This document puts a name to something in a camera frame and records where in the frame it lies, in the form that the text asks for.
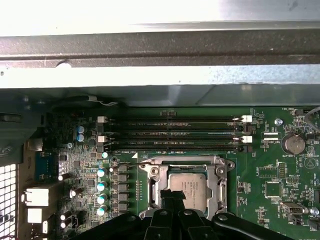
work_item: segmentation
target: motherboard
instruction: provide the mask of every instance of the motherboard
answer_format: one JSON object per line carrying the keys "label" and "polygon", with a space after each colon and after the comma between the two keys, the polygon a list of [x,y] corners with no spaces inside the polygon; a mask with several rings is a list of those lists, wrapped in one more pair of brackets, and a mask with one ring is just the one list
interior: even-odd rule
{"label": "motherboard", "polygon": [[[229,212],[296,240],[320,240],[320,133],[312,107],[67,109],[47,116],[36,179],[64,182],[56,239],[123,213]],[[318,113],[312,115],[317,125]]]}

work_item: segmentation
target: blue component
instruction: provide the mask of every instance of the blue component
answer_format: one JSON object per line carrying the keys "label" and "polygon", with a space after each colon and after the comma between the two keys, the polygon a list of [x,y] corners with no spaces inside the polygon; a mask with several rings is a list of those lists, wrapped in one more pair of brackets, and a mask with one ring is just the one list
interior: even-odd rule
{"label": "blue component", "polygon": [[83,133],[85,132],[85,127],[83,127],[83,126],[78,126],[78,127],[76,128],[76,131],[77,131],[78,134],[83,134]]}
{"label": "blue component", "polygon": [[45,181],[56,174],[55,160],[52,155],[41,156],[39,152],[35,154],[34,180]]}
{"label": "blue component", "polygon": [[79,134],[78,136],[76,136],[76,140],[78,142],[83,142],[85,140],[85,136],[83,136],[82,134]]}

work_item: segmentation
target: metal panel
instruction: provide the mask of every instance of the metal panel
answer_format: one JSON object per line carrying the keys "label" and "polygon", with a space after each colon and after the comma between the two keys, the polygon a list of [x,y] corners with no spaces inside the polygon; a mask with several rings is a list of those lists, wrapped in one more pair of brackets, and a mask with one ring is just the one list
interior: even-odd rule
{"label": "metal panel", "polygon": [[85,7],[74,0],[30,0],[19,7],[4,1],[1,9],[0,21],[8,23],[1,36],[312,28],[320,20],[318,0],[92,0]]}
{"label": "metal panel", "polygon": [[320,29],[0,37],[0,67],[320,63]]}
{"label": "metal panel", "polygon": [[1,95],[20,108],[28,104],[22,96],[50,103],[77,95],[122,99],[134,107],[320,104],[320,64],[31,68],[9,69],[0,78]]}

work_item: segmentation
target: green circuit board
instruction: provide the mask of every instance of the green circuit board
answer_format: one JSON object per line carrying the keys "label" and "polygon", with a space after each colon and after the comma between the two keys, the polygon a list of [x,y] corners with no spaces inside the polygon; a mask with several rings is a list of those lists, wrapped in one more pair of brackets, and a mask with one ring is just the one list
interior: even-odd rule
{"label": "green circuit board", "polygon": [[[65,157],[65,168],[73,178],[67,180],[66,197],[61,200],[60,213],[72,209],[85,211],[85,221],[76,230],[84,232],[98,224],[118,216],[118,201],[113,199],[116,172],[97,176],[100,168],[112,168],[115,164],[139,163],[156,156],[219,156],[233,161],[235,168],[227,175],[227,209],[236,216],[257,225],[284,234],[296,240],[320,240],[320,232],[309,226],[309,220],[320,220],[320,215],[310,213],[312,208],[320,209],[320,142],[317,137],[308,136],[313,130],[305,123],[303,107],[203,107],[203,108],[100,108],[88,109],[81,113],[55,113],[51,116],[52,139],[56,145],[53,152],[57,160]],[[98,116],[108,118],[156,118],[171,116],[174,118],[252,116],[250,136],[252,147],[248,151],[237,150],[111,150],[107,156],[97,151],[92,140],[96,136],[89,134],[85,141],[76,140],[77,126],[96,129]],[[277,126],[275,119],[283,124]],[[284,151],[284,139],[290,134],[300,136],[303,149],[298,154]],[[207,132],[194,133],[207,136]],[[138,167],[129,167],[127,183],[127,211],[139,214],[148,207],[147,173]],[[105,181],[103,192],[97,191],[97,183]],[[81,187],[81,197],[70,200],[68,189]],[[104,216],[97,215],[97,197],[106,194],[105,203],[109,211]],[[291,214],[285,206],[302,206],[303,213]]]}

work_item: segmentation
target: ventilation grille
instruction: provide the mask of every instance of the ventilation grille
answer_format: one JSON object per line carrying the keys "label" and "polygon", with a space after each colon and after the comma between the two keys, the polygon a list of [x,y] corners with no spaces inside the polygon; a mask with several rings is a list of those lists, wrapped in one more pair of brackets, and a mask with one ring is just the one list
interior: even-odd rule
{"label": "ventilation grille", "polygon": [[16,164],[0,167],[0,238],[16,235],[16,174]]}

